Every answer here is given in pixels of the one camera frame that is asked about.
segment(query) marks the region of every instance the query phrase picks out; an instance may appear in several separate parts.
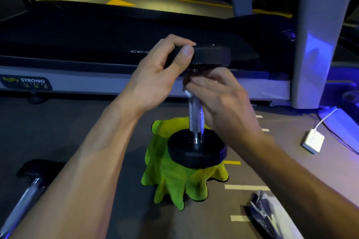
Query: person's right hand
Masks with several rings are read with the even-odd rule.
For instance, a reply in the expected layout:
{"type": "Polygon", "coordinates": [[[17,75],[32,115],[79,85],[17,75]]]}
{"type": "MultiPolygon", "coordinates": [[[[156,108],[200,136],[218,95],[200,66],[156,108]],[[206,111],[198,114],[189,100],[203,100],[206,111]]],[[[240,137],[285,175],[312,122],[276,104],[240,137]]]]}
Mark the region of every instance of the person's right hand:
{"type": "Polygon", "coordinates": [[[244,88],[227,68],[195,76],[186,90],[202,102],[206,124],[229,146],[248,136],[263,134],[244,88]]]}

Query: black cable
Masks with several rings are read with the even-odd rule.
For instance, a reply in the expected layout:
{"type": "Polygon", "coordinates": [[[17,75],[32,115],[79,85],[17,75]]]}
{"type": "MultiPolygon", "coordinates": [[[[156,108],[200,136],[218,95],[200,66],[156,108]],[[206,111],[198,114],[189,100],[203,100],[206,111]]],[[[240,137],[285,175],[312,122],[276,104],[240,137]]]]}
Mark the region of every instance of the black cable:
{"type": "MultiPolygon", "coordinates": [[[[320,115],[319,115],[319,110],[317,110],[317,117],[319,119],[319,121],[321,120],[320,115]]],[[[325,123],[324,121],[322,122],[323,126],[325,126],[325,128],[327,130],[329,130],[330,133],[332,133],[332,135],[334,135],[334,137],[336,137],[340,142],[342,142],[342,144],[344,144],[349,150],[351,150],[352,152],[354,152],[356,155],[359,155],[359,153],[352,148],[346,141],[344,141],[338,134],[336,134],[334,131],[332,131],[325,123]]]]}

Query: forearm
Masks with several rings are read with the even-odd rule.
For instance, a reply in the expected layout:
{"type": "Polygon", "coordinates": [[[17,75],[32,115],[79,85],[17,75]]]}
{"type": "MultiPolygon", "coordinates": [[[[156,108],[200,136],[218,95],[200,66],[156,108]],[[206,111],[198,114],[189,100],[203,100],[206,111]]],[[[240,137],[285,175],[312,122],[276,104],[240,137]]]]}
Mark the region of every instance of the forearm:
{"type": "Polygon", "coordinates": [[[349,239],[359,234],[355,205],[290,158],[271,136],[246,139],[235,151],[271,189],[304,238],[349,239]]]}
{"type": "Polygon", "coordinates": [[[21,221],[16,238],[105,238],[117,180],[138,117],[115,101],[21,221]]]}

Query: person's left hand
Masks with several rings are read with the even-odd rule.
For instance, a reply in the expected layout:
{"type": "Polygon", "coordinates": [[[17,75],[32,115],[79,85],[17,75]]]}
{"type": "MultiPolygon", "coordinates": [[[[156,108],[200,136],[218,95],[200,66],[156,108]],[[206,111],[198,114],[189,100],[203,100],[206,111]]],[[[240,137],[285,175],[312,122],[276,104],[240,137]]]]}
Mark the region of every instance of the person's left hand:
{"type": "Polygon", "coordinates": [[[168,97],[176,78],[191,63],[194,45],[196,43],[173,34],[161,39],[141,60],[116,101],[124,105],[125,111],[133,110],[139,115],[157,107],[168,97]],[[163,69],[168,54],[176,46],[183,47],[173,63],[163,69]]]}

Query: white cable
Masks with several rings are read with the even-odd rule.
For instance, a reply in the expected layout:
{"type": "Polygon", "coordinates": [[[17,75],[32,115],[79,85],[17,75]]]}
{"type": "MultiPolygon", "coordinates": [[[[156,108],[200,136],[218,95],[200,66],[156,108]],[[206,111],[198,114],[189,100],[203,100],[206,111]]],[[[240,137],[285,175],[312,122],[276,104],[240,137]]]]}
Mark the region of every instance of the white cable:
{"type": "Polygon", "coordinates": [[[321,121],[319,121],[319,123],[315,126],[314,130],[317,130],[317,127],[318,127],[325,119],[327,119],[330,115],[332,115],[336,110],[338,110],[338,108],[335,108],[335,109],[332,110],[326,117],[324,117],[323,119],[321,119],[321,121]]]}

